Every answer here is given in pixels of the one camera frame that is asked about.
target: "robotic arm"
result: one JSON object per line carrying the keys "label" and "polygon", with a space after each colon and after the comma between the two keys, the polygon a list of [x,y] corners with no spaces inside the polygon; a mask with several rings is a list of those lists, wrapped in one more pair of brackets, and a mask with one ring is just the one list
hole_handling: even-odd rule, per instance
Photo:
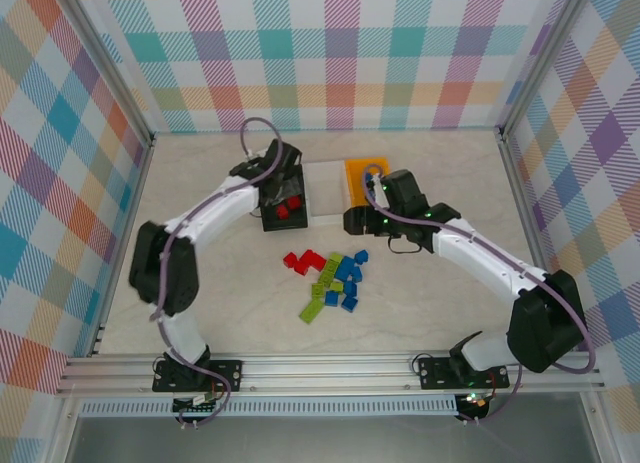
{"label": "robotic arm", "polygon": [[[296,169],[299,170],[300,151],[286,143],[283,145],[283,156],[269,178],[256,186],[229,192],[203,208],[182,224],[172,245],[163,308],[164,328],[175,352],[196,366],[205,367],[210,357],[208,346],[197,330],[195,317],[188,311],[199,288],[197,256],[239,217],[258,207],[263,208],[277,198],[283,185]],[[277,141],[274,140],[264,156],[233,168],[216,193],[224,193],[225,189],[260,175],[273,163],[276,149]],[[348,233],[405,236],[430,253],[467,270],[489,287],[511,312],[507,331],[477,332],[450,350],[449,364],[460,382],[474,373],[513,363],[542,372],[582,341],[582,333],[576,324],[546,291],[496,256],[496,252],[504,255],[503,250],[490,244],[496,250],[491,252],[478,245],[474,240],[481,236],[450,206],[444,203],[430,206],[411,172],[399,170],[382,178],[374,177],[369,183],[369,191],[394,215],[430,220],[446,224],[446,228],[398,222],[373,206],[365,205],[345,213],[344,228]],[[129,283],[154,310],[159,294],[162,250],[169,235],[190,213],[164,225],[147,222],[138,232]],[[455,229],[464,230],[471,237],[462,237]],[[570,275],[563,271],[549,275],[523,262],[519,262],[519,266],[564,297],[584,322],[576,284]],[[194,387],[201,386],[206,379],[203,374],[188,368],[184,370]]]}

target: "enclosure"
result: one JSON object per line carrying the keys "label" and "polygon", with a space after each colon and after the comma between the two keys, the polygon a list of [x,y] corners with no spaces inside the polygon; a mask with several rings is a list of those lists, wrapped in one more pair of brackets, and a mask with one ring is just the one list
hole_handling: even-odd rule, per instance
{"label": "enclosure", "polygon": [[[2,0],[0,461],[637,461],[639,7]],[[252,116],[302,152],[309,225],[246,214],[198,249],[190,310],[242,383],[180,432],[174,395],[151,391],[167,347],[129,282],[136,237],[223,183]],[[249,129],[252,151],[273,139]],[[345,232],[345,164],[370,158],[518,260],[570,273],[596,368],[526,370],[511,402],[508,365],[491,404],[510,407],[477,428],[453,418],[459,391],[421,389],[414,357],[506,330],[511,310],[444,258]],[[301,321],[320,273],[282,259],[308,249],[368,251],[352,313]],[[562,361],[584,366],[585,349]]]}

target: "blue lego brick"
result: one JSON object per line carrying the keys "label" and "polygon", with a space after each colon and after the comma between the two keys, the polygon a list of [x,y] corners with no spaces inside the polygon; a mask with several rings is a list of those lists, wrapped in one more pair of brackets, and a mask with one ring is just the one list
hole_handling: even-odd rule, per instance
{"label": "blue lego brick", "polygon": [[358,263],[359,265],[362,265],[363,263],[366,263],[367,261],[369,261],[369,252],[367,250],[360,250],[358,253],[355,254],[353,259],[356,260],[356,263]]}
{"label": "blue lego brick", "polygon": [[326,306],[338,306],[338,293],[335,291],[327,291],[324,295],[324,304]]}
{"label": "blue lego brick", "polygon": [[358,305],[358,300],[356,300],[354,297],[352,296],[347,296],[343,301],[342,301],[342,306],[345,310],[347,310],[349,313],[353,313],[353,310],[356,309],[356,306]]}
{"label": "blue lego brick", "polygon": [[344,293],[347,296],[353,296],[353,297],[358,296],[358,285],[356,285],[354,281],[347,281],[344,284]]}
{"label": "blue lego brick", "polygon": [[359,266],[354,266],[351,269],[351,277],[356,283],[360,283],[362,281],[362,270]]}
{"label": "blue lego brick", "polygon": [[335,274],[336,280],[346,282],[349,279],[349,276],[351,275],[351,270],[353,270],[353,267],[355,264],[356,262],[353,258],[349,258],[348,256],[345,256],[340,262],[338,269],[336,270],[336,274]]}

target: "orange box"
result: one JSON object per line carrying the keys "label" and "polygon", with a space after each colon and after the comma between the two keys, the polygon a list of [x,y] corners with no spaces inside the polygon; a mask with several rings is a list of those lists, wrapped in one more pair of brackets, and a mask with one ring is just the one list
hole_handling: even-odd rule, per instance
{"label": "orange box", "polygon": [[357,160],[345,160],[344,162],[347,183],[349,184],[349,195],[351,196],[351,207],[367,204],[361,181],[362,172],[371,164],[379,165],[385,175],[388,175],[390,172],[389,162],[384,157],[361,158]]}

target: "blue block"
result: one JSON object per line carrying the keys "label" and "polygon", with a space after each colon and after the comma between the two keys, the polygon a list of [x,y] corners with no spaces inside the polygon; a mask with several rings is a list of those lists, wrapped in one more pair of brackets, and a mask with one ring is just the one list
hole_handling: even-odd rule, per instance
{"label": "blue block", "polygon": [[359,265],[362,265],[363,263],[366,263],[367,261],[369,261],[369,253],[367,252],[367,250],[360,250],[358,253],[355,254],[353,259],[356,260],[356,263],[358,263]]}
{"label": "blue block", "polygon": [[351,269],[351,277],[356,283],[360,283],[362,281],[362,270],[359,266],[354,266]]}
{"label": "blue block", "polygon": [[338,293],[335,291],[327,291],[324,295],[324,304],[326,306],[338,306]]}
{"label": "blue block", "polygon": [[351,270],[353,270],[354,265],[356,264],[353,258],[349,258],[345,256],[342,258],[338,269],[336,270],[335,278],[336,280],[340,280],[342,282],[346,282],[351,275]]}
{"label": "blue block", "polygon": [[343,301],[342,301],[342,306],[345,310],[347,310],[349,313],[353,313],[353,310],[356,309],[356,306],[358,305],[358,300],[356,300],[354,297],[352,296],[347,296]]}
{"label": "blue block", "polygon": [[353,281],[347,281],[344,284],[344,293],[347,296],[353,296],[353,297],[358,296],[358,285],[356,285],[355,282]]}

